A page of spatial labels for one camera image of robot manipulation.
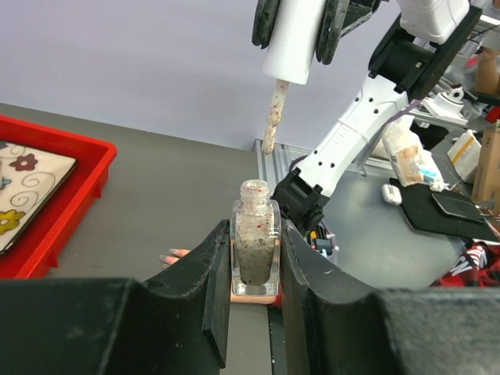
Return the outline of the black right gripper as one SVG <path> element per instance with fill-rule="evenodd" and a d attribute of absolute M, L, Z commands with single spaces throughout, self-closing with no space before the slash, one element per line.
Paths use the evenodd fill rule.
<path fill-rule="evenodd" d="M 252 28 L 252 43 L 269 46 L 280 0 L 258 0 Z M 316 60 L 332 63 L 342 37 L 367 22 L 378 10 L 379 0 L 326 0 L 316 42 Z"/>

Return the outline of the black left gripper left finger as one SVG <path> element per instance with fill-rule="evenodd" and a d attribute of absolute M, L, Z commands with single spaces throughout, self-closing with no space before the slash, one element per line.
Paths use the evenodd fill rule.
<path fill-rule="evenodd" d="M 217 374 L 226 365 L 230 225 L 154 277 L 4 280 L 4 374 Z"/>

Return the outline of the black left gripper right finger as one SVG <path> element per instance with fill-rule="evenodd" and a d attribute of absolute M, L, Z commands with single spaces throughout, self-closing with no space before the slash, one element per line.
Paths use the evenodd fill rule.
<path fill-rule="evenodd" d="M 280 288 L 290 374 L 496 374 L 496 288 L 376 289 L 282 223 Z"/>

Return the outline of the glitter nail polish bottle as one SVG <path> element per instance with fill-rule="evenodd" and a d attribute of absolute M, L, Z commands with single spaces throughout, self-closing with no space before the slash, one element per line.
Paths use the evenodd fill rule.
<path fill-rule="evenodd" d="M 278 295 L 281 216 L 264 180 L 240 187 L 230 219 L 232 293 L 238 297 Z"/>

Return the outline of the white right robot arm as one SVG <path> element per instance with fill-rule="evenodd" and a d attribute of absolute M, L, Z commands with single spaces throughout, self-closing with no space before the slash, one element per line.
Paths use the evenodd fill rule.
<path fill-rule="evenodd" d="M 342 37 L 378 10 L 377 1 L 260 1 L 252 43 L 267 52 L 276 81 L 262 142 L 272 152 L 290 84 L 305 84 L 313 61 L 330 64 Z M 477 25 L 468 1 L 401 1 L 400 13 L 373 51 L 368 73 L 327 136 L 277 184 L 273 198 L 301 234 L 323 218 L 350 163 L 414 101 L 425 98 Z"/>

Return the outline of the person's left hand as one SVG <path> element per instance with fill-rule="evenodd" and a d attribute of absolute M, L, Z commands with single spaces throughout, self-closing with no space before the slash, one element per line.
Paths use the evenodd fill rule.
<path fill-rule="evenodd" d="M 179 261 L 190 252 L 189 249 L 171 248 L 165 255 L 160 255 L 159 259 L 163 262 L 163 267 L 166 269 Z M 272 305 L 281 307 L 281 295 L 276 296 L 246 296 L 246 295 L 230 295 L 232 303 L 246 303 L 257 305 Z"/>

